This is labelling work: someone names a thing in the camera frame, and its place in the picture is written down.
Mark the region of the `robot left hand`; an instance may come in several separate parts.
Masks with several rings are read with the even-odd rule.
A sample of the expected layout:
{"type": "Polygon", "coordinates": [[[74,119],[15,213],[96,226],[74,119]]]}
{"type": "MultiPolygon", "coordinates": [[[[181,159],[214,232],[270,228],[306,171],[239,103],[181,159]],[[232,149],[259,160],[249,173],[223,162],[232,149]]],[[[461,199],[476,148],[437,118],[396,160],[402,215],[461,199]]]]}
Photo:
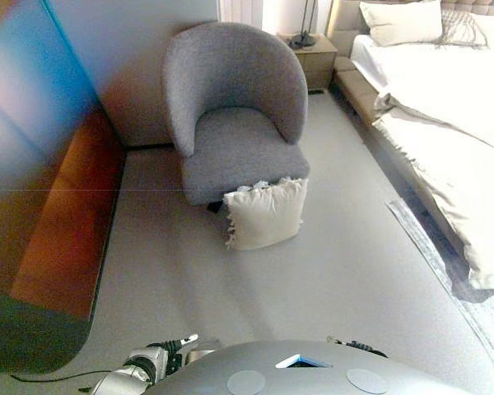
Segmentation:
{"type": "Polygon", "coordinates": [[[188,351],[190,347],[195,347],[198,339],[199,335],[195,333],[178,340],[165,341],[160,344],[160,347],[168,353],[166,375],[173,374],[182,367],[183,352],[188,351]]]}

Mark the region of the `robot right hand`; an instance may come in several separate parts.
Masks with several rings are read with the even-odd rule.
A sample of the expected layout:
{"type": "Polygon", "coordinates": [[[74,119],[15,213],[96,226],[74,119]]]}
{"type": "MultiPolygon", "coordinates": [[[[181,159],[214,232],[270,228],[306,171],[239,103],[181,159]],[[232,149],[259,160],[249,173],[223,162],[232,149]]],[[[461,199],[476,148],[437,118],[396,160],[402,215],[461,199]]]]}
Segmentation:
{"type": "Polygon", "coordinates": [[[361,343],[361,342],[358,342],[358,341],[355,341],[355,340],[352,340],[350,342],[342,342],[341,340],[337,339],[336,337],[333,337],[331,335],[327,336],[326,337],[326,341],[328,343],[333,343],[333,344],[336,344],[336,345],[342,345],[342,346],[350,346],[352,348],[356,348],[356,349],[359,349],[359,350],[362,350],[362,351],[367,351],[367,352],[370,352],[372,354],[375,354],[375,355],[378,355],[378,356],[382,356],[384,358],[387,358],[388,356],[382,352],[382,351],[379,351],[379,350],[376,350],[374,349],[373,347],[367,345],[367,344],[364,344],[364,343],[361,343]]]}

